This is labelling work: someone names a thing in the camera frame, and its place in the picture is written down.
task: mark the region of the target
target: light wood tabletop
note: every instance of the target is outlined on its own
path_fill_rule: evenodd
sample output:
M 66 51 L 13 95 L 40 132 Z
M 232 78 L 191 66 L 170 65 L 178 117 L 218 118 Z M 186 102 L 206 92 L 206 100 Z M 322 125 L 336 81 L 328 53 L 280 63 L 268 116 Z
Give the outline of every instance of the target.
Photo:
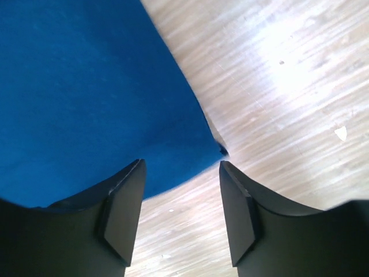
M 368 0 L 142 2 L 228 160 L 315 208 L 369 199 Z M 218 167 L 143 203 L 128 277 L 237 276 Z

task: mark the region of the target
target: black plastic part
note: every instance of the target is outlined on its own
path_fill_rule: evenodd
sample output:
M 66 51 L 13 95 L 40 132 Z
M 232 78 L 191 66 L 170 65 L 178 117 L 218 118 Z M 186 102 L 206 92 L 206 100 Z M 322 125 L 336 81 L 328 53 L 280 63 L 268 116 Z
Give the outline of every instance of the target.
M 232 263 L 241 277 L 369 276 L 369 201 L 320 211 L 221 162 Z
M 29 209 L 0 199 L 0 276 L 124 276 L 145 178 L 145 162 L 136 160 L 48 208 Z

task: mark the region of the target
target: wooden surface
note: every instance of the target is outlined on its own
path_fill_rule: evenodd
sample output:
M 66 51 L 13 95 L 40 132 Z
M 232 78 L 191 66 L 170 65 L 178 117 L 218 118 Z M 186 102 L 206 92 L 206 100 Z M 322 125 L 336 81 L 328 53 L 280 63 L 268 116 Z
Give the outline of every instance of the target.
M 368 0 L 143 3 L 230 161 L 315 208 L 369 199 Z M 128 277 L 236 276 L 217 168 L 144 202 Z

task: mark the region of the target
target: blue cloth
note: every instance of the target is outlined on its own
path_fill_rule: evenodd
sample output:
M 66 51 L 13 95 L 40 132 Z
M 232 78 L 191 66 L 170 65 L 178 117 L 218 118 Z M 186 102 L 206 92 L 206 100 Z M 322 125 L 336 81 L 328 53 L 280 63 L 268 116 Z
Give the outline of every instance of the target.
M 148 167 L 145 198 L 221 158 L 139 0 L 0 1 L 0 197 L 45 207 Z

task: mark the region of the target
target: blue towel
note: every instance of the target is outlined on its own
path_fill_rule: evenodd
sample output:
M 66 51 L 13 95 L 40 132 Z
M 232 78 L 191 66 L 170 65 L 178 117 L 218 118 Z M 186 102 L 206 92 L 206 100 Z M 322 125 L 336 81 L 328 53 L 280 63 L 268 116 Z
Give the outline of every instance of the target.
M 139 0 L 0 1 L 0 197 L 46 207 L 146 160 L 145 198 L 222 157 Z

